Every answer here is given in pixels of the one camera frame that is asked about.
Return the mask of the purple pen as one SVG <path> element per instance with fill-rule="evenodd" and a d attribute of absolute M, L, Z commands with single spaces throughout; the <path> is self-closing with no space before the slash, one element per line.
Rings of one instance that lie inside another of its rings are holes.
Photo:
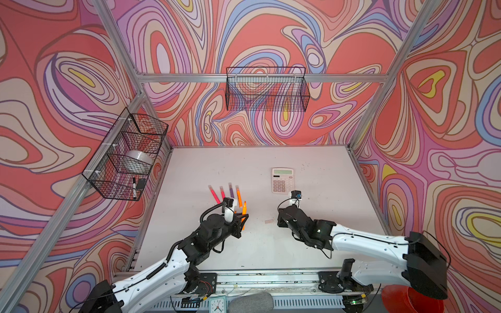
<path fill-rule="evenodd" d="M 229 183 L 229 184 L 228 184 L 228 188 L 229 188 L 229 191 L 230 191 L 230 197 L 231 197 L 231 198 L 235 198 L 232 183 Z"/>

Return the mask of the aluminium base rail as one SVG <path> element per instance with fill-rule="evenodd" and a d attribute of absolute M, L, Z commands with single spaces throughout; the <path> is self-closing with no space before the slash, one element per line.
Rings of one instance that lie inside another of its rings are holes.
<path fill-rule="evenodd" d="M 201 271 L 198 289 L 190 293 L 164 296 L 148 312 L 214 312 L 216 300 L 224 299 L 223 309 L 241 297 L 267 292 L 276 312 L 346 310 L 361 312 L 373 293 L 372 286 L 341 284 L 337 268 L 292 270 Z"/>

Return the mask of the silver tape roll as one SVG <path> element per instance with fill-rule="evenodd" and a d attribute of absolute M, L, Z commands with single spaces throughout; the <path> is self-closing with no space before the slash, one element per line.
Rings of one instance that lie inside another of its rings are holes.
<path fill-rule="evenodd" d="M 153 159 L 152 157 L 143 151 L 138 151 L 138 150 L 130 150 L 126 152 L 125 154 L 127 157 L 132 158 L 134 160 L 140 161 L 142 163 L 146 163 L 148 165 L 153 164 Z"/>

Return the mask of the small white clock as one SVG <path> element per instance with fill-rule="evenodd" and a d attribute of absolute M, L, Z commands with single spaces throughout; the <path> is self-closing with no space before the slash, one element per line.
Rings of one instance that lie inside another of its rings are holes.
<path fill-rule="evenodd" d="M 226 297 L 210 297 L 209 313 L 227 313 Z"/>

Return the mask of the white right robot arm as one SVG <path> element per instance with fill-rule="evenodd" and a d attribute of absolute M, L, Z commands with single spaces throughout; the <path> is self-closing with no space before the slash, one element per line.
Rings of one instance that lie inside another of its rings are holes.
<path fill-rule="evenodd" d="M 328 220 L 313 220 L 296 204 L 277 211 L 278 227 L 290 229 L 292 237 L 308 247 L 353 252 L 372 259 L 345 259 L 337 275 L 341 282 L 402 285 L 433 299 L 447 299 L 447 258 L 422 233 L 383 236 L 362 232 Z"/>

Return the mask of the pink desk calculator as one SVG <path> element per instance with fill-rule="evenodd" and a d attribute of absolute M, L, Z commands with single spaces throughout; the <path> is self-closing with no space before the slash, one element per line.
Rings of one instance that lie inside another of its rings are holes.
<path fill-rule="evenodd" d="M 274 194 L 290 194 L 295 189 L 292 168 L 273 168 L 271 170 L 271 191 Z"/>

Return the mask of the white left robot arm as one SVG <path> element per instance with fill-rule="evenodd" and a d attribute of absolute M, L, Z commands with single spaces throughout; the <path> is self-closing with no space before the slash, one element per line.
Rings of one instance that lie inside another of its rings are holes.
<path fill-rule="evenodd" d="M 173 244 L 167 256 L 147 269 L 115 283 L 103 280 L 80 304 L 80 312 L 145 312 L 168 296 L 189 293 L 200 284 L 196 268 L 230 236 L 241 237 L 248 214 L 212 214 L 185 239 Z"/>

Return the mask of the red bucket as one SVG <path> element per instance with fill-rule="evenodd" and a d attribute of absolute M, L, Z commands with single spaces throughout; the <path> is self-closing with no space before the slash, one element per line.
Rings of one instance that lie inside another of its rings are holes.
<path fill-rule="evenodd" d="M 444 313 L 444 302 L 421 295 L 411 287 L 386 286 L 382 302 L 389 313 Z"/>

